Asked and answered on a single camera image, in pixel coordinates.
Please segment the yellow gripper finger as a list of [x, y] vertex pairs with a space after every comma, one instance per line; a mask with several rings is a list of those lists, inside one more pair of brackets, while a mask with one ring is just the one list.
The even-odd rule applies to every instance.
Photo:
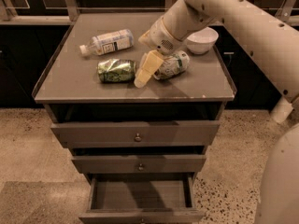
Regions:
[[135, 74], [135, 86], [138, 88], [144, 87], [163, 62], [164, 56], [159, 51], [151, 50], [145, 53]]
[[149, 34], [150, 34], [150, 31], [147, 31], [146, 33], [144, 33], [142, 36], [140, 36], [138, 38], [138, 42], [140, 44], [147, 46], [149, 44]]

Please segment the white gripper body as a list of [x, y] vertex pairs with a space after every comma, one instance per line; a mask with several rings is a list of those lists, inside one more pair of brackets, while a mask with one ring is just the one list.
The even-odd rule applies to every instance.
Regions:
[[163, 55], [171, 54], [182, 43], [184, 29], [176, 23], [166, 22], [160, 17], [148, 30], [149, 47], [157, 49]]

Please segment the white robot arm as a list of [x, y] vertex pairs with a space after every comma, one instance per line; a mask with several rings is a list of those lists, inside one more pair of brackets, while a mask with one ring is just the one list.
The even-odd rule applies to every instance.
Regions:
[[[299, 100], [299, 34], [247, 0], [177, 0], [139, 42], [151, 48], [135, 85], [144, 87], [192, 33], [220, 21], [293, 108]], [[254, 224], [299, 224], [299, 124], [274, 144], [260, 187]]]

